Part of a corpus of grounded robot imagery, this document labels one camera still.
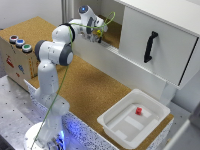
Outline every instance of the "black joint ring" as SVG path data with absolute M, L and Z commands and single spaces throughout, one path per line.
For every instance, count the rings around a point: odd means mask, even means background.
M 65 25 L 65 26 L 70 27 L 70 29 L 71 29 L 71 31 L 72 31 L 72 34 L 73 34 L 72 42 L 74 42 L 74 40 L 75 40 L 75 31 L 74 31 L 73 27 L 71 26 L 71 24 L 69 24 L 69 23 L 64 23 L 64 24 L 61 24 L 61 25 L 59 25 L 59 26 L 62 26 L 62 25 Z

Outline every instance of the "green cable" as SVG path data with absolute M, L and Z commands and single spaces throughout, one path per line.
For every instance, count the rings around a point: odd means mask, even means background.
M 111 19 L 108 23 L 106 23 L 106 21 L 108 20 L 108 18 L 109 18 L 109 16 L 110 16 L 111 14 L 113 14 L 112 19 Z M 113 19 L 115 18 L 115 12 L 111 12 L 111 13 L 109 14 L 109 16 L 106 18 L 104 25 L 102 25 L 102 26 L 100 26 L 100 27 L 89 27 L 89 26 L 84 26 L 84 25 L 76 24 L 76 23 L 72 23 L 72 24 L 79 25 L 79 26 L 83 26 L 83 27 L 87 27 L 87 28 L 103 28 L 104 26 L 108 25 L 109 23 L 111 23 L 111 22 L 113 21 Z M 71 31 L 70 27 L 68 27 L 68 28 L 69 28 L 69 30 L 70 30 L 71 47 L 73 47 L 73 44 L 72 44 L 72 31 Z M 52 107 L 53 107 L 53 105 L 54 105 L 54 103 L 55 103 L 55 101 L 56 101 L 56 98 L 58 97 L 58 94 L 60 93 L 60 90 L 61 90 L 61 88 L 62 88 L 62 85 L 63 85 L 63 83 L 64 83 L 64 80 L 65 80 L 65 77 L 66 77 L 66 74 L 67 74 L 67 70 L 68 70 L 68 66 L 66 67 L 65 74 L 64 74 L 64 76 L 63 76 L 63 79 L 62 79 L 62 82 L 61 82 L 60 87 L 59 87 L 59 89 L 58 89 L 58 92 L 57 92 L 57 94 L 56 94 L 56 96 L 55 96 L 55 98 L 54 98 L 54 100 L 53 100 L 53 102 L 52 102 L 52 104 L 51 104 L 49 110 L 47 111 L 47 114 L 45 115 L 45 118 L 44 118 L 44 120 L 43 120 L 43 122 L 42 122 L 42 125 L 40 126 L 40 129 L 39 129 L 39 131 L 38 131 L 38 133 L 37 133 L 37 135 L 36 135 L 36 137 L 35 137 L 35 139 L 34 139 L 34 141 L 33 141 L 33 144 L 32 144 L 32 146 L 31 146 L 31 150 L 32 150 L 32 148 L 33 148 L 33 145 L 35 144 L 35 141 L 36 141 L 36 139 L 37 139 L 37 137 L 38 137 L 38 135 L 39 135 L 39 133 L 40 133 L 40 131 L 41 131 L 41 129 L 42 129 L 42 126 L 43 126 L 45 120 L 47 119 L 47 116 L 49 115 L 50 110 L 52 109 Z

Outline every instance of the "black handle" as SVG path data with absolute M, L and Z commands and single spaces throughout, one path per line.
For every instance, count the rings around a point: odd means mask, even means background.
M 152 34 L 149 37 L 149 40 L 147 42 L 147 48 L 146 48 L 146 52 L 144 55 L 144 63 L 147 63 L 148 61 L 150 61 L 152 59 L 152 57 L 150 56 L 151 48 L 152 48 L 152 44 L 153 44 L 153 39 L 156 38 L 157 36 L 158 36 L 158 33 L 152 31 Z

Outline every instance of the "white tray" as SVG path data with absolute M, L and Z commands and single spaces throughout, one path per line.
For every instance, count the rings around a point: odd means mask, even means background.
M 137 107 L 142 114 L 136 115 Z M 170 113 L 170 109 L 135 89 L 97 120 L 105 133 L 126 149 L 137 148 Z

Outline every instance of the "red cube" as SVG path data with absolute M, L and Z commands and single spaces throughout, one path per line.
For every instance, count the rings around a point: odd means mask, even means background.
M 142 113 L 142 108 L 137 107 L 135 114 L 141 115 L 141 113 Z

